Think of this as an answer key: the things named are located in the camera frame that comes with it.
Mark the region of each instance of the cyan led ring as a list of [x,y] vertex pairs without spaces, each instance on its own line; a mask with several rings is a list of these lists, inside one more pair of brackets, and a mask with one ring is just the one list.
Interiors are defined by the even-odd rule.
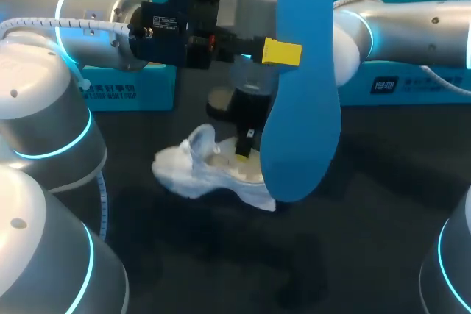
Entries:
[[36,155],[31,155],[31,154],[22,154],[18,151],[15,151],[15,153],[19,156],[19,157],[23,157],[23,158],[26,158],[28,160],[42,160],[44,158],[49,158],[49,157],[53,157],[53,156],[57,156],[59,154],[62,154],[63,152],[71,149],[72,147],[74,147],[75,145],[78,144],[78,142],[81,141],[81,139],[83,139],[86,135],[87,135],[87,132],[88,130],[90,130],[90,127],[91,127],[91,122],[92,122],[92,115],[91,115],[91,111],[88,110],[88,123],[87,123],[87,126],[85,127],[85,129],[83,129],[83,132],[80,133],[80,135],[74,140],[72,141],[71,143],[67,144],[66,146],[62,147],[61,149],[58,149],[56,151],[53,151],[53,152],[49,152],[48,154],[36,154]]

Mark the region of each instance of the white sneaker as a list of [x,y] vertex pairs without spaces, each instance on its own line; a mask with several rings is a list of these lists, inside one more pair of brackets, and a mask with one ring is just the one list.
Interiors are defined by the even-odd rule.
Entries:
[[260,154],[252,150],[246,161],[236,156],[236,138],[215,142],[210,124],[198,126],[179,146],[158,152],[152,172],[172,193],[190,199],[219,188],[231,189],[245,203],[265,211],[276,204],[263,181]]

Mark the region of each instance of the blue light ring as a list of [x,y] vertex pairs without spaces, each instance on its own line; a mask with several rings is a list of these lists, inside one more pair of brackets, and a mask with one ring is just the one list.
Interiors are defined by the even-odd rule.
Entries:
[[91,234],[88,231],[88,228],[84,224],[83,226],[85,228],[85,231],[87,232],[88,244],[90,246],[90,257],[88,259],[87,274],[85,275],[85,279],[82,283],[82,287],[80,288],[79,293],[77,294],[77,297],[75,297],[75,300],[72,302],[71,306],[67,309],[65,314],[72,314],[75,311],[75,309],[78,307],[80,301],[82,301],[85,291],[87,290],[88,284],[90,283],[91,273],[93,271],[93,263],[95,261],[95,251],[93,249],[93,241],[91,238]]
[[[56,11],[55,11],[55,14],[54,14],[54,18],[55,19],[59,19],[60,18],[60,12],[62,11],[62,7],[64,5],[64,1],[65,0],[58,0],[57,1],[57,6],[56,6]],[[76,63],[77,62],[75,60],[73,60],[72,58],[70,58],[70,56],[68,55],[67,51],[65,50],[65,47],[63,45],[63,42],[62,42],[62,38],[61,38],[61,35],[60,35],[60,27],[56,27],[55,28],[55,32],[56,32],[56,40],[57,40],[57,44],[59,45],[59,47],[63,50],[63,53],[65,56],[67,56],[67,58],[72,61],[73,63]]]
[[88,130],[90,130],[91,123],[93,121],[90,110],[88,110],[88,114],[89,114],[89,116],[88,116],[87,126],[83,129],[83,131],[80,133],[80,135],[77,136],[77,138],[75,138],[71,143],[65,145],[61,149],[58,149],[58,150],[53,151],[53,152],[49,152],[48,154],[36,154],[36,155],[22,154],[18,151],[15,151],[15,150],[13,150],[13,151],[19,157],[26,158],[27,160],[43,160],[45,158],[49,158],[49,157],[53,157],[53,156],[57,156],[59,154],[62,154],[63,152],[65,152],[65,151],[71,149],[72,147],[74,147],[75,145],[77,145],[87,135],[87,132],[88,132]]
[[361,23],[366,27],[366,29],[368,30],[368,33],[369,33],[369,37],[371,39],[371,46],[369,47],[369,53],[368,55],[366,56],[366,58],[369,57],[369,55],[371,54],[371,52],[373,51],[373,46],[375,45],[375,39],[374,39],[374,36],[373,36],[373,30],[371,28],[371,26],[368,24],[368,21],[366,21],[366,19],[357,14],[357,13],[354,13],[353,11],[350,11],[350,10],[342,10],[342,12],[346,13],[346,14],[349,14],[351,16],[353,16],[354,18],[357,18],[358,20],[361,21]]
[[451,284],[451,281],[450,279],[448,278],[448,275],[445,271],[445,267],[443,266],[443,261],[442,261],[442,236],[443,236],[443,231],[445,230],[445,227],[447,226],[447,223],[448,223],[449,220],[447,220],[445,222],[445,224],[443,225],[443,228],[442,228],[442,231],[440,232],[440,236],[439,236],[439,243],[438,243],[438,246],[437,246],[437,249],[438,249],[438,255],[439,255],[439,264],[440,264],[440,269],[442,270],[442,275],[443,275],[443,278],[445,279],[445,282],[447,283],[449,289],[451,290],[451,293],[453,293],[453,295],[456,297],[456,299],[458,299],[458,301],[461,303],[461,305],[469,312],[471,313],[471,307],[466,304],[466,302],[461,298],[461,296],[458,294],[458,292],[456,292],[455,288],[453,287],[453,285]]

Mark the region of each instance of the robotic arm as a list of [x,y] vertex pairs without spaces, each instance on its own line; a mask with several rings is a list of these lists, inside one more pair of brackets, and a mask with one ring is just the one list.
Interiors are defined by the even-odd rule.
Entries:
[[[267,46],[300,51],[295,45],[217,27],[218,7],[219,0],[0,0],[0,229],[6,229],[0,250],[2,244],[12,249],[0,251],[0,311],[34,313],[46,305],[48,313],[126,312],[121,263],[48,193],[85,184],[106,160],[75,81],[86,85],[85,65],[136,71],[152,61],[206,69],[212,60],[231,63],[242,54],[259,64],[296,65],[264,57]],[[469,1],[341,0],[334,7],[338,86],[367,60],[471,68]],[[18,238],[19,229],[27,229],[26,238]],[[34,303],[21,301],[41,266],[57,268],[62,298],[51,296],[57,284],[48,283]],[[96,298],[103,288],[108,294]]]

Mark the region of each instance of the yellow block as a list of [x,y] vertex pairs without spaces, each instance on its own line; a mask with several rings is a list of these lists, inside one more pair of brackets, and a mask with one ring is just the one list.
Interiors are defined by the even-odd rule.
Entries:
[[247,157],[242,156],[241,154],[237,154],[237,155],[235,156],[235,158],[236,158],[237,161],[239,161],[239,162],[246,162],[246,161],[248,160]]
[[278,42],[271,38],[265,39],[263,47],[262,64],[284,64],[291,66],[300,66],[302,46]]

